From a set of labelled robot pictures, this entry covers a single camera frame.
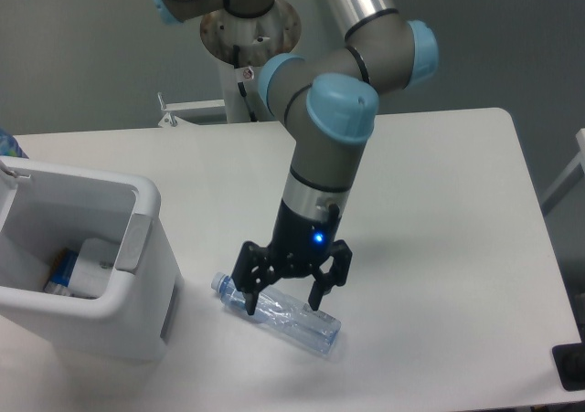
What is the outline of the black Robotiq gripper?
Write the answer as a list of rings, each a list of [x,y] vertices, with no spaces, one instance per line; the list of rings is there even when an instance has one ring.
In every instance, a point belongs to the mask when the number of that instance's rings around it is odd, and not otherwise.
[[[261,291],[279,279],[314,276],[308,303],[318,311],[333,287],[346,284],[353,252],[341,239],[335,242],[341,210],[337,203],[325,211],[325,221],[301,216],[282,200],[268,247],[252,241],[242,244],[231,278],[244,297],[245,310],[253,315]],[[329,259],[327,272],[320,267]]]

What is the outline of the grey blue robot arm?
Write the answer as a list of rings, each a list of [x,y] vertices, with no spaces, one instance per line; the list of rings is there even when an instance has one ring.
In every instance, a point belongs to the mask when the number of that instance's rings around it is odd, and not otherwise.
[[[393,0],[326,0],[345,45],[307,61],[284,45],[293,24],[282,17],[280,0],[153,1],[167,23],[200,18],[200,34],[216,58],[254,67],[266,111],[295,141],[271,242],[245,242],[231,274],[247,313],[276,281],[309,276],[308,302],[317,309],[346,283],[352,252],[335,234],[378,99],[435,73],[435,36],[421,21],[405,20]]]

